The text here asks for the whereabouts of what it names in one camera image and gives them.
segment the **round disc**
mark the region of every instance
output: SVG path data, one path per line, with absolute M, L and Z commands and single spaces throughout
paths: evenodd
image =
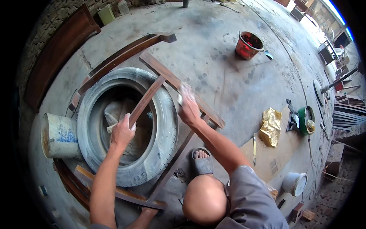
M 315 94 L 317 95 L 317 99 L 320 102 L 321 106 L 324 106 L 324 94 L 320 92 L 321 86 L 320 83 L 317 80 L 313 81 Z

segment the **stacked wooden slats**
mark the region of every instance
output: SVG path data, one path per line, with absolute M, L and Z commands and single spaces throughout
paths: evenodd
M 365 102 L 357 96 L 335 94 L 333 128 L 350 130 L 351 126 L 366 122 Z

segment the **tire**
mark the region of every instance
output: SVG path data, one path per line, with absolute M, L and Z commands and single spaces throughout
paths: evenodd
M 107 155 L 107 150 L 101 146 L 102 131 L 99 128 L 106 104 L 98 99 L 104 92 L 116 86 L 132 87 L 143 95 L 155 79 L 156 77 L 142 69 L 116 69 L 85 93 L 78 111 L 77 134 L 81 153 L 94 172 L 97 172 Z M 117 186 L 131 187 L 148 182 L 172 158 L 177 142 L 178 116 L 173 100 L 164 86 L 155 93 L 149 106 L 153 117 L 150 142 L 140 158 L 131 164 L 118 166 Z

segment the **forearm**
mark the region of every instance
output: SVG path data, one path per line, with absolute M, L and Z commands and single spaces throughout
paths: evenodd
M 204 120 L 196 121 L 190 128 L 202 139 L 212 155 L 229 174 L 241 165 L 250 166 L 248 159 L 239 147 L 213 130 Z
M 120 157 L 126 147 L 112 144 L 100 164 L 91 188 L 90 221 L 116 228 L 114 203 L 116 176 Z

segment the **gray slipper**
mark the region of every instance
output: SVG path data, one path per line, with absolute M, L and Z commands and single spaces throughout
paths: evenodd
M 194 153 L 198 150 L 205 151 L 210 156 L 208 158 L 194 159 Z M 206 173 L 213 173 L 212 155 L 211 155 L 211 152 L 208 149 L 206 149 L 205 147 L 198 147 L 198 148 L 193 149 L 191 152 L 191 159 L 193 161 L 197 176 L 206 174 Z

